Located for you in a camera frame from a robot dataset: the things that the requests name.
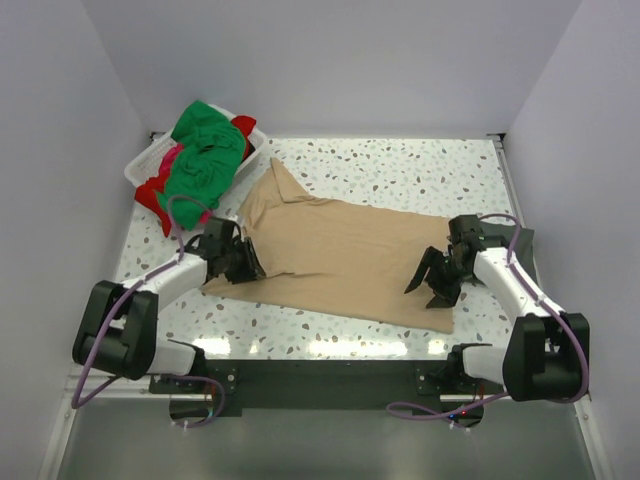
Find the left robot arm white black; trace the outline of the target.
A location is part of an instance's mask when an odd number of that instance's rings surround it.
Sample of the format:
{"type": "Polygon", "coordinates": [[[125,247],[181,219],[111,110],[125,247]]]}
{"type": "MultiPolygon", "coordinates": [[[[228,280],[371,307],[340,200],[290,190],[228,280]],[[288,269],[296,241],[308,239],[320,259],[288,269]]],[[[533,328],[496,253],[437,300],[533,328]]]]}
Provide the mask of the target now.
{"type": "Polygon", "coordinates": [[[73,361],[82,367],[75,395],[82,393],[93,369],[109,374],[108,383],[161,375],[185,392],[200,390],[208,375],[203,350],[160,339],[159,314],[211,280],[223,278],[236,285],[265,277],[252,239],[241,226],[211,218],[202,233],[181,242],[177,253],[156,269],[124,283],[98,282],[72,348],[73,361]]]}

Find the beige t shirt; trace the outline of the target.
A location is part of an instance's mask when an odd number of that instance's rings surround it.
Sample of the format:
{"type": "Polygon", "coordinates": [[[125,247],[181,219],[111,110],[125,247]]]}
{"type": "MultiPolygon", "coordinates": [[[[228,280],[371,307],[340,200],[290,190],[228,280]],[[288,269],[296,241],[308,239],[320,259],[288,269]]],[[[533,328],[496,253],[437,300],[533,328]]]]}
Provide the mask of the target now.
{"type": "Polygon", "coordinates": [[[203,293],[246,302],[450,334],[449,308],[429,309],[430,287],[407,293],[424,251],[445,249],[444,217],[315,197],[272,159],[239,209],[265,278],[203,293]]]}

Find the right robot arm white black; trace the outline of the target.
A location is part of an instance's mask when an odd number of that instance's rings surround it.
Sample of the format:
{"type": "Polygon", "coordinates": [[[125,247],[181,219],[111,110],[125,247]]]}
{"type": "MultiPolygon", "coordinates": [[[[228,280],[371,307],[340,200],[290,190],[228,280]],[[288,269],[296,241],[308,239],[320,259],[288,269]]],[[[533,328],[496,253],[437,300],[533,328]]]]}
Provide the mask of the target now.
{"type": "Polygon", "coordinates": [[[504,348],[476,343],[452,349],[445,369],[452,390],[466,393],[487,380],[519,402],[577,401],[589,389],[589,322],[552,301],[527,273],[515,252],[519,235],[493,234],[482,217],[459,215],[449,222],[447,249],[428,247],[406,290],[425,284],[433,293],[428,308],[452,308],[462,284],[476,280],[512,324],[504,348]]]}

